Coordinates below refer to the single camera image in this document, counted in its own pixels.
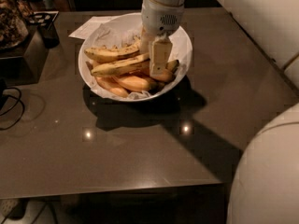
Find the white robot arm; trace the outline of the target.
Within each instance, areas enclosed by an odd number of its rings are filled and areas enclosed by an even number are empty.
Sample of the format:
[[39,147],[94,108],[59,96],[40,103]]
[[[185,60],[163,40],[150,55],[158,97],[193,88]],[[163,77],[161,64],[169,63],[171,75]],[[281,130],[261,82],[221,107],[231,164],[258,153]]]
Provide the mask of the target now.
[[163,115],[205,109],[180,134],[221,181],[230,183],[226,220],[199,195],[178,204],[179,224],[299,224],[298,89],[282,73],[298,57],[298,0],[217,0],[267,56],[265,63],[229,34],[198,40],[199,64],[188,82],[149,103]]

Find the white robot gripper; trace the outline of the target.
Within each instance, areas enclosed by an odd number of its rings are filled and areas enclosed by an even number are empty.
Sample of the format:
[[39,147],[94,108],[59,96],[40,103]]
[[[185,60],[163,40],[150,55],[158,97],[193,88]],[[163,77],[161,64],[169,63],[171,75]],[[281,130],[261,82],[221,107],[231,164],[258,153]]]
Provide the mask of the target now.
[[160,75],[169,60],[173,44],[167,35],[173,34],[180,25],[184,3],[181,0],[143,0],[140,33],[141,53],[149,53],[149,74]]

